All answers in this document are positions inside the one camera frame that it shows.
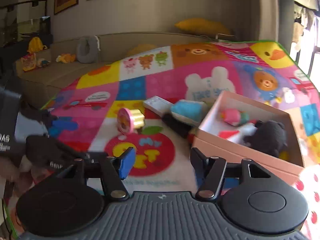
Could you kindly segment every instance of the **sofa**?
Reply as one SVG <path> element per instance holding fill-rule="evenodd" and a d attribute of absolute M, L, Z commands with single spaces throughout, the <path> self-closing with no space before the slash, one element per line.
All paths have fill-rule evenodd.
<path fill-rule="evenodd" d="M 175 33 L 114 33 L 99 35 L 100 55 L 95 63 L 82 64 L 57 63 L 55 60 L 62 53 L 76 53 L 79 38 L 53 43 L 49 49 L 36 53 L 37 58 L 50 60 L 51 64 L 29 72 L 22 70 L 20 60 L 16 61 L 16 74 L 21 79 L 23 93 L 29 104 L 41 108 L 62 88 L 70 85 L 77 78 L 104 65 L 121 60 L 126 53 L 139 44 L 152 44 L 157 47 L 172 44 L 188 44 L 210 41 L 207 37 Z"/>

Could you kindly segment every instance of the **open cardboard box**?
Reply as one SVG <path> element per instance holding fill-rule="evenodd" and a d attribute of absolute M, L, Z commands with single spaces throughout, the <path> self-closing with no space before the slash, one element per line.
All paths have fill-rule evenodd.
<path fill-rule="evenodd" d="M 282 122 L 287 132 L 288 147 L 286 151 L 288 153 L 288 161 L 218 137 L 218 133 L 222 130 L 236 129 L 224 123 L 220 117 L 221 111 L 226 108 L 245 111 L 249 114 L 251 120 Z M 252 159 L 289 185 L 292 185 L 298 179 L 300 172 L 304 168 L 304 161 L 290 115 L 272 106 L 228 91 L 224 91 L 219 95 L 202 121 L 195 136 L 193 147 L 197 147 L 208 157 L 219 156 L 231 163 L 240 163 L 243 158 Z"/>

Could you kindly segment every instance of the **yellow cushion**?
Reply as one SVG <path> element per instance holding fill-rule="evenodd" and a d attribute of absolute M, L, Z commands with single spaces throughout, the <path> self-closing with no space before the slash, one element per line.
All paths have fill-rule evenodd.
<path fill-rule="evenodd" d="M 133 55 L 136 55 L 148 50 L 156 49 L 156 48 L 158 47 L 152 44 L 139 44 L 137 47 L 134 47 L 133 49 L 129 50 L 125 56 L 131 57 Z"/>
<path fill-rule="evenodd" d="M 231 32 L 220 22 L 209 21 L 203 18 L 191 18 L 176 23 L 174 26 L 180 30 L 193 34 L 215 37 L 216 34 L 231 35 Z"/>

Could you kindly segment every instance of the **yellow square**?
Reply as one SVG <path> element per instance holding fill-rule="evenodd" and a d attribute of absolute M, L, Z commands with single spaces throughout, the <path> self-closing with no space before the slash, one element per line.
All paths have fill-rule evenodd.
<path fill-rule="evenodd" d="M 308 148 L 316 158 L 316 162 L 320 163 L 320 132 L 308 136 Z"/>
<path fill-rule="evenodd" d="M 128 108 L 130 110 L 139 109 L 144 114 L 143 100 L 119 100 L 114 101 L 110 107 L 107 116 L 108 118 L 116 118 L 120 108 Z"/>
<path fill-rule="evenodd" d="M 250 46 L 250 48 L 272 68 L 285 68 L 294 65 L 293 60 L 276 42 L 262 41 Z"/>
<path fill-rule="evenodd" d="M 90 71 L 83 75 L 78 84 L 77 89 L 100 86 L 108 83 L 119 81 L 120 61 L 106 65 L 101 68 Z"/>

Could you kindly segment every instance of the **colorful play mat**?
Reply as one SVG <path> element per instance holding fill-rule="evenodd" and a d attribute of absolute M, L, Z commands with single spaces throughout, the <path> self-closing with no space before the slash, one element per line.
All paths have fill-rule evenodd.
<path fill-rule="evenodd" d="M 196 191 L 188 142 L 162 123 L 142 102 L 159 96 L 214 102 L 228 90 L 291 114 L 306 168 L 295 187 L 308 199 L 303 233 L 316 230 L 320 182 L 320 100 L 309 78 L 276 42 L 172 45 L 125 58 L 91 71 L 64 88 L 46 108 L 60 117 L 50 135 L 77 150 L 119 156 L 136 149 L 124 181 L 132 191 Z M 142 134 L 122 135 L 116 127 L 120 108 L 140 109 Z M 100 181 L 88 185 L 101 190 Z"/>

